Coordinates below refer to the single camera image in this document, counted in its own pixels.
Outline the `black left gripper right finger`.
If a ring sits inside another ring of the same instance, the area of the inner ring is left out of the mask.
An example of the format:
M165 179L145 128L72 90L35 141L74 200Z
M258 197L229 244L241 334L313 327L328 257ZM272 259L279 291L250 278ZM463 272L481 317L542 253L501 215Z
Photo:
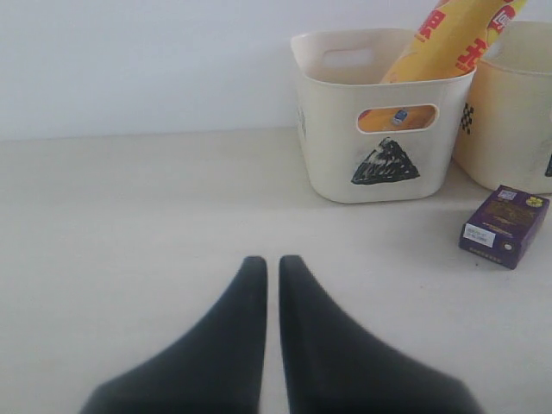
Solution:
M481 413L459 379L350 317L298 255L279 261L279 331L291 413Z

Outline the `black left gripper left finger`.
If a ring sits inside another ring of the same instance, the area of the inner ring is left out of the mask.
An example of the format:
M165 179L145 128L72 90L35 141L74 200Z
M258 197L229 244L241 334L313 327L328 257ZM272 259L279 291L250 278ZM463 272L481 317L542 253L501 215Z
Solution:
M257 413L267 337L267 262L245 258L175 343L98 386L83 413Z

